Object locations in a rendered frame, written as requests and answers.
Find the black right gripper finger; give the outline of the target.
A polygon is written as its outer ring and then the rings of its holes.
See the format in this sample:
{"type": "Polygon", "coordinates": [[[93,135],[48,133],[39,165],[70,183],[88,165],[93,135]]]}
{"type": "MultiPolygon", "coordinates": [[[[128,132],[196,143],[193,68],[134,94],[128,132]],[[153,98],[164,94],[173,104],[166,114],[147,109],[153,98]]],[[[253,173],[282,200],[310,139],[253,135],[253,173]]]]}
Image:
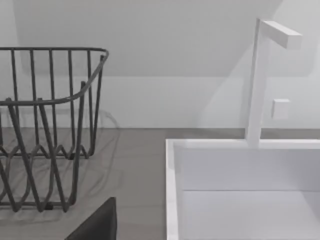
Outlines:
{"type": "Polygon", "coordinates": [[[64,240],[117,240],[116,198],[108,198],[64,240]]]}

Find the white sink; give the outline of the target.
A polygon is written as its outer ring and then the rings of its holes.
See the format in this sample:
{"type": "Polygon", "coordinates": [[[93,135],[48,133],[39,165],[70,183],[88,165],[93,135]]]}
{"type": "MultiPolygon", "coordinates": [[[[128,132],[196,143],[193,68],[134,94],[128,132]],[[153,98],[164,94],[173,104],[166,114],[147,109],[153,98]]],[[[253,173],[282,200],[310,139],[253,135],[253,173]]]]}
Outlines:
{"type": "Polygon", "coordinates": [[[166,240],[320,240],[320,141],[167,139],[166,240]]]}

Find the tall white tap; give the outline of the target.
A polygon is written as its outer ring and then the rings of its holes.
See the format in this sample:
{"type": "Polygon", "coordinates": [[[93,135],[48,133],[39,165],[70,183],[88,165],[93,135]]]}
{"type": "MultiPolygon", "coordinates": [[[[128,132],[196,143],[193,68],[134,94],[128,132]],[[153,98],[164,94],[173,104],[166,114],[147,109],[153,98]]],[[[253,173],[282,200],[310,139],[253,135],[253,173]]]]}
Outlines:
{"type": "Polygon", "coordinates": [[[299,50],[303,35],[274,20],[256,19],[250,74],[248,123],[245,129],[245,139],[250,148],[257,148],[261,140],[271,41],[287,50],[299,50]]]}

